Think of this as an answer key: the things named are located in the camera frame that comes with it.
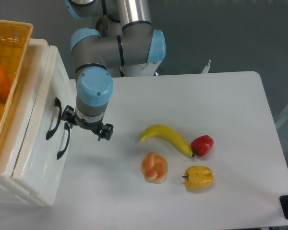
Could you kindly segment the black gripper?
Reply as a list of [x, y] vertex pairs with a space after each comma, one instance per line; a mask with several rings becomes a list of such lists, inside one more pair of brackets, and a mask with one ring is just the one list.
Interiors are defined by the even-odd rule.
[[69, 125], [79, 126], [82, 129], [95, 132], [98, 136], [98, 141], [101, 139], [110, 140], [114, 126], [102, 123], [104, 115], [105, 112], [97, 116], [84, 115], [78, 110], [74, 111], [73, 107], [67, 105], [62, 112], [61, 120], [67, 122]]

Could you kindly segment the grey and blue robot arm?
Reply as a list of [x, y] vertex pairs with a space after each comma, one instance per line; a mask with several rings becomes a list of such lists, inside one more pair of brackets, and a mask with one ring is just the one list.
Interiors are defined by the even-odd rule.
[[71, 56], [76, 80], [76, 107], [67, 107], [62, 119], [70, 126], [92, 131], [109, 140], [112, 124], [103, 124], [113, 92], [110, 69], [161, 62], [166, 42], [161, 30], [153, 28], [145, 0], [68, 0], [71, 16], [106, 16], [121, 27], [114, 35], [81, 28], [71, 36]]

